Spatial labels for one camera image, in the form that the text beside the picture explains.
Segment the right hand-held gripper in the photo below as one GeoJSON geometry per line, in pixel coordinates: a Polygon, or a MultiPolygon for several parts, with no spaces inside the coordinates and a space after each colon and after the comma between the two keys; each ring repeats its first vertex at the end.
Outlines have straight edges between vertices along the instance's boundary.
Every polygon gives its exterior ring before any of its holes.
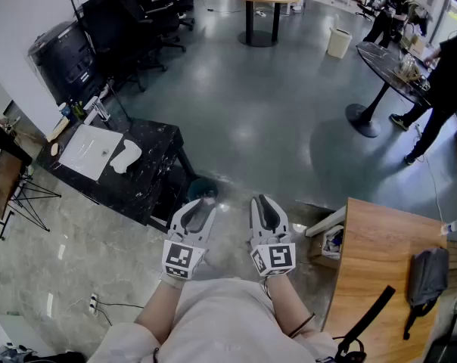
{"type": "Polygon", "coordinates": [[[285,275],[295,269],[296,249],[288,233],[288,217],[273,199],[264,194],[251,199],[250,229],[250,257],[259,276],[285,275]],[[264,237],[266,231],[272,237],[264,237]]]}

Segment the person's left forearm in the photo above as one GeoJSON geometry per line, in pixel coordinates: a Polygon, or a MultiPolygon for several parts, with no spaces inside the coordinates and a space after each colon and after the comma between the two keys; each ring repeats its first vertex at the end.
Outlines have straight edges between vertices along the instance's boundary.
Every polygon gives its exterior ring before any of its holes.
{"type": "Polygon", "coordinates": [[[151,332],[163,344],[173,328],[182,289],[177,290],[160,280],[156,290],[135,319],[135,323],[151,332]]]}

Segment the person's right forearm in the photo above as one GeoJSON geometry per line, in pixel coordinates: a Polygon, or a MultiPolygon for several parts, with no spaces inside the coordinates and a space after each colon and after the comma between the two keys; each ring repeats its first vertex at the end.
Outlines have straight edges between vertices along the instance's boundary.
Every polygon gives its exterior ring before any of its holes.
{"type": "MultiPolygon", "coordinates": [[[[305,307],[287,275],[269,277],[266,280],[266,287],[271,296],[275,319],[282,332],[288,336],[288,334],[305,321],[311,313],[307,307],[305,307]]],[[[317,333],[318,331],[308,323],[303,331],[297,336],[309,338],[317,333]]]]}

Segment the black waste bin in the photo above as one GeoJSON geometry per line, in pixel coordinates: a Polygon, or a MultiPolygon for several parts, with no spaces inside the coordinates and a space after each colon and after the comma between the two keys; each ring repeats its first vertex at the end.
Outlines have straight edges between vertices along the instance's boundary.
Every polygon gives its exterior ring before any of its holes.
{"type": "Polygon", "coordinates": [[[210,178],[200,177],[191,182],[187,191],[187,201],[201,198],[216,199],[218,197],[219,190],[214,180],[210,178]]]}

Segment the cardboard box with trash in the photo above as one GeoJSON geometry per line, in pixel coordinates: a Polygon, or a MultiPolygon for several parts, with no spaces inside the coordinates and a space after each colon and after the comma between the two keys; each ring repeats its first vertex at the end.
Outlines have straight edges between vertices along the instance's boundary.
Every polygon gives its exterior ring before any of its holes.
{"type": "Polygon", "coordinates": [[[307,259],[313,265],[337,270],[343,244],[347,208],[344,206],[304,232],[309,238],[307,259]]]}

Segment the black marble vanity counter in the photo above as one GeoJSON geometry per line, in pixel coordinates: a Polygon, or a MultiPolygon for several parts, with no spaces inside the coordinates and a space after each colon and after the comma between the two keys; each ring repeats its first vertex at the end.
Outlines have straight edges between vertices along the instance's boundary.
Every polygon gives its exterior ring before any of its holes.
{"type": "Polygon", "coordinates": [[[197,175],[183,149],[179,127],[143,119],[114,118],[94,127],[119,132],[141,148],[141,156],[124,174],[103,166],[92,180],[60,163],[51,155],[51,143],[42,147],[36,163],[93,202],[106,206],[141,225],[168,232],[174,213],[188,197],[197,175]]]}

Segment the person's white shirt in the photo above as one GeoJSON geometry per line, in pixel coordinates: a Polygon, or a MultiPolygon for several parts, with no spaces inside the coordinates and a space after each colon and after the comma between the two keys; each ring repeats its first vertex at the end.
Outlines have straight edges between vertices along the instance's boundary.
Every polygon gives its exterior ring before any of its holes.
{"type": "Polygon", "coordinates": [[[223,278],[185,283],[163,344],[135,321],[116,324],[88,363],[322,363],[336,353],[327,333],[286,336],[258,283],[223,278]]]}

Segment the wooden desk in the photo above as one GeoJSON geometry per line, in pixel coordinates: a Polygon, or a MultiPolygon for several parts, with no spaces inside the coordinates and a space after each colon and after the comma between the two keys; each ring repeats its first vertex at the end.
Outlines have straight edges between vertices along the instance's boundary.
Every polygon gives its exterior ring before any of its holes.
{"type": "Polygon", "coordinates": [[[395,294],[359,337],[366,362],[411,363],[420,359],[437,310],[417,319],[410,338],[404,340],[410,312],[406,285],[412,256],[433,247],[446,247],[440,229],[437,220],[349,199],[336,287],[323,330],[342,337],[391,286],[395,294]]]}

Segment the black wrist band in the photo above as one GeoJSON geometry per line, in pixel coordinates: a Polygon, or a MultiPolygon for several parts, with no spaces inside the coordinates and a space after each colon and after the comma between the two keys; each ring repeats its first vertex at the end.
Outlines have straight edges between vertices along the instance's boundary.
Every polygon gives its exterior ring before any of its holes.
{"type": "Polygon", "coordinates": [[[295,338],[297,335],[299,335],[303,329],[305,328],[305,326],[308,325],[308,323],[311,322],[311,320],[315,317],[315,313],[313,312],[305,321],[303,321],[295,330],[293,330],[291,333],[288,334],[288,336],[293,339],[295,338]]]}

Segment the white rectangular sink basin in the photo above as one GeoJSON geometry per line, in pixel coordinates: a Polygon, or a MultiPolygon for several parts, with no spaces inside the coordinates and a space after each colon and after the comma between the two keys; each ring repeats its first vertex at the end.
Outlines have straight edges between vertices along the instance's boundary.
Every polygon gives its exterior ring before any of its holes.
{"type": "Polygon", "coordinates": [[[122,137],[119,132],[82,124],[64,148],[59,163],[97,181],[122,137]]]}

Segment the chrome faucet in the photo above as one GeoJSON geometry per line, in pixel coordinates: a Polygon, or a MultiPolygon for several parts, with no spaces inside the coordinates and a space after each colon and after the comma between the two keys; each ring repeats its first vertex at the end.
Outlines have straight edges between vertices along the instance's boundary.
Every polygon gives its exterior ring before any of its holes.
{"type": "Polygon", "coordinates": [[[104,123],[110,120],[110,114],[105,109],[103,103],[98,96],[93,96],[89,102],[83,107],[86,118],[84,119],[85,125],[90,125],[95,117],[99,117],[104,123]]]}

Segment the grey bag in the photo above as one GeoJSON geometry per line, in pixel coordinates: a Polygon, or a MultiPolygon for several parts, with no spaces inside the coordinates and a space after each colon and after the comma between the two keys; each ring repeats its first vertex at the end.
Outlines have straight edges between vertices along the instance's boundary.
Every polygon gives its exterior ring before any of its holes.
{"type": "Polygon", "coordinates": [[[427,315],[449,286],[449,251],[442,247],[430,248],[411,258],[406,301],[409,317],[403,339],[409,340],[410,329],[417,318],[427,315]]]}

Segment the white trash bin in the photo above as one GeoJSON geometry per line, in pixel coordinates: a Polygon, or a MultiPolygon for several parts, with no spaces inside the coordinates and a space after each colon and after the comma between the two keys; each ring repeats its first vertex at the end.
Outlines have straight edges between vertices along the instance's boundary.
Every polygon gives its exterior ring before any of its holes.
{"type": "Polygon", "coordinates": [[[334,27],[330,28],[330,32],[331,35],[326,52],[332,57],[343,59],[353,37],[349,32],[334,27]]]}

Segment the black round marble table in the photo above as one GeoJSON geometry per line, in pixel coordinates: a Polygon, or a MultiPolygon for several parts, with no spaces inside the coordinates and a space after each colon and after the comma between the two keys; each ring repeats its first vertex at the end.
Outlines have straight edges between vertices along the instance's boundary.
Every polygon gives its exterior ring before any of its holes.
{"type": "Polygon", "coordinates": [[[382,80],[383,85],[370,105],[349,104],[345,109],[345,117],[360,135],[366,138],[376,138],[381,128],[377,120],[373,119],[373,115],[389,88],[414,104],[427,103],[427,99],[423,89],[417,88],[410,82],[405,82],[397,75],[396,69],[399,61],[395,54],[371,42],[360,42],[356,48],[359,56],[372,72],[382,80]]]}

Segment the wooden folding table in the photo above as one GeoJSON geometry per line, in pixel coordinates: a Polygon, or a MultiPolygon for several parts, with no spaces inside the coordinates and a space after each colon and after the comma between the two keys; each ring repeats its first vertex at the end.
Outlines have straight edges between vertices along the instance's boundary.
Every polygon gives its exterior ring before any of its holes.
{"type": "Polygon", "coordinates": [[[33,182],[33,177],[22,172],[22,162],[8,152],[0,150],[0,240],[6,239],[8,223],[14,217],[49,232],[32,202],[60,198],[61,195],[33,182]]]}

